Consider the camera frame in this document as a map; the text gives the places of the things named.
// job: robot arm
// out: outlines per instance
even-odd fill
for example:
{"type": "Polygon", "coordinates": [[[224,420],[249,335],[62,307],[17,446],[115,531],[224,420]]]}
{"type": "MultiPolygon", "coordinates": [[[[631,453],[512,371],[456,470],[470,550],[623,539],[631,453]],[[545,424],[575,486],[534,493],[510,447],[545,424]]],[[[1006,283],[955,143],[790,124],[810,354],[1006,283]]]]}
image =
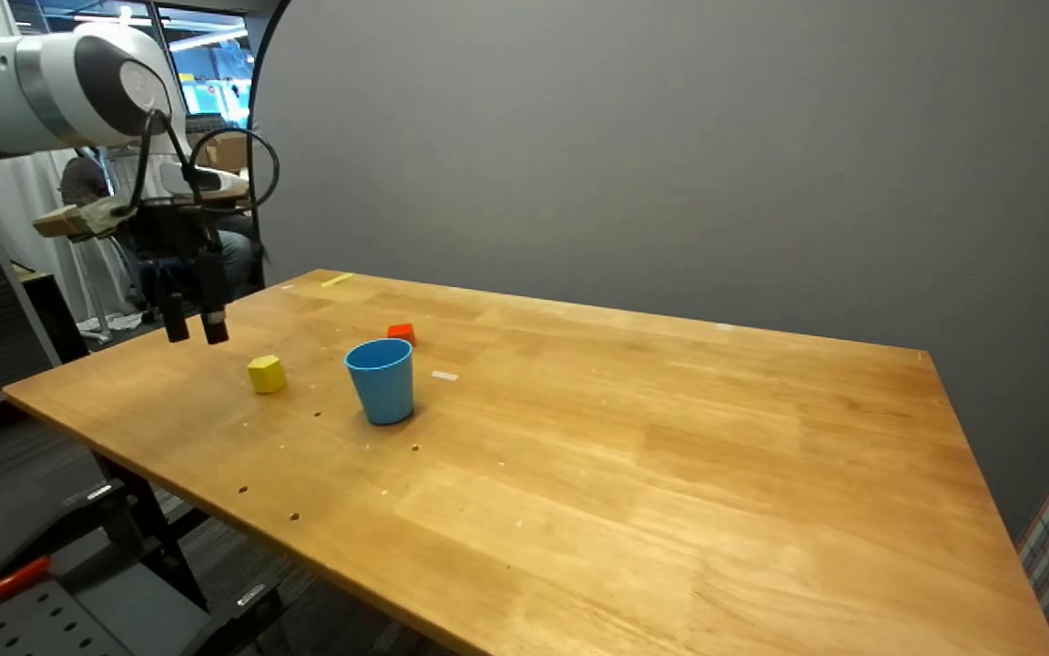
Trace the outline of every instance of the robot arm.
{"type": "Polygon", "coordinates": [[[0,155],[138,143],[152,109],[181,139],[181,94],[145,32],[0,37],[0,155]]]}
{"type": "Polygon", "coordinates": [[[209,341],[223,341],[224,277],[209,199],[235,199],[249,183],[194,166],[186,103],[161,42],[138,28],[0,37],[0,160],[127,143],[143,147],[135,192],[109,216],[122,217],[143,286],[170,339],[186,339],[186,309],[200,301],[209,341]]]}

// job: floor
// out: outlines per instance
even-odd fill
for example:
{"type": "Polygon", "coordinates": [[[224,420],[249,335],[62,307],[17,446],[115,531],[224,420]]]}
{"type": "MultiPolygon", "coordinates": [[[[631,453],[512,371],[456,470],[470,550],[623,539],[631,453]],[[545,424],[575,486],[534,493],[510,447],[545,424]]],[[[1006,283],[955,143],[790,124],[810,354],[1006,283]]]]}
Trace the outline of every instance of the floor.
{"type": "MultiPolygon", "coordinates": [[[[23,420],[0,405],[0,555],[26,531],[53,518],[73,500],[103,486],[94,458],[68,437],[23,420]]],[[[186,503],[161,493],[161,506],[178,512],[186,503]]],[[[86,534],[53,557],[53,573],[75,573],[86,555],[99,555],[107,534],[86,534]]],[[[411,656],[437,651],[383,611],[351,602],[260,539],[239,534],[223,521],[204,521],[186,534],[194,563],[212,608],[232,605],[254,578],[277,583],[286,614],[263,636],[263,651],[351,651],[351,656],[411,656]]],[[[111,631],[135,656],[181,651],[209,614],[161,583],[149,567],[131,563],[94,586],[75,589],[75,602],[111,631]]]]}

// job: window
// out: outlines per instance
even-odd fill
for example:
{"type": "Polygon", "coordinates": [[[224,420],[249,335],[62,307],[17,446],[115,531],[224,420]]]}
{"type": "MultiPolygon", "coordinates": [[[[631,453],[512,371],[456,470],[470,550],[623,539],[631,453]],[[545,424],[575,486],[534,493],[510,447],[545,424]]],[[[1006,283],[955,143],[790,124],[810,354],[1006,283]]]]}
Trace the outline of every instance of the window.
{"type": "MultiPolygon", "coordinates": [[[[119,23],[156,37],[149,3],[115,0],[11,0],[17,32],[68,32],[75,24],[119,23]]],[[[170,49],[188,116],[249,124],[254,53],[239,13],[161,8],[162,46],[170,49]]]]}
{"type": "Polygon", "coordinates": [[[244,127],[254,77],[244,17],[181,8],[162,8],[161,17],[188,111],[218,111],[244,127]]]}

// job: small yellow cube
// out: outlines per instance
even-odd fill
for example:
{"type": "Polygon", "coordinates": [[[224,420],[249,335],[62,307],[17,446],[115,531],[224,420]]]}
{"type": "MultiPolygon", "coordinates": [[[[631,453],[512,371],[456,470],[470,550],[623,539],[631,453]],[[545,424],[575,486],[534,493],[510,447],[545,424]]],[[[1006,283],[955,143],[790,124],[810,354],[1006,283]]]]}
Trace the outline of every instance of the small yellow cube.
{"type": "Polygon", "coordinates": [[[249,377],[254,382],[254,392],[277,392],[285,391],[285,371],[277,354],[263,354],[249,362],[249,377]]]}

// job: wooden table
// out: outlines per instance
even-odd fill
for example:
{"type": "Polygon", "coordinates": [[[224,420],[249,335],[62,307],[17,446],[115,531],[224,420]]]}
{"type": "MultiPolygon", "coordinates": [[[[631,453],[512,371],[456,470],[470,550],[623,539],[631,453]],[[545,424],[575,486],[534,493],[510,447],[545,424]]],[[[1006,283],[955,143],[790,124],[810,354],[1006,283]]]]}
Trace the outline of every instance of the wooden table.
{"type": "Polygon", "coordinates": [[[228,330],[7,398],[459,647],[1049,651],[930,354],[330,268],[228,330]],[[417,415],[374,431],[342,354],[388,319],[417,415]]]}

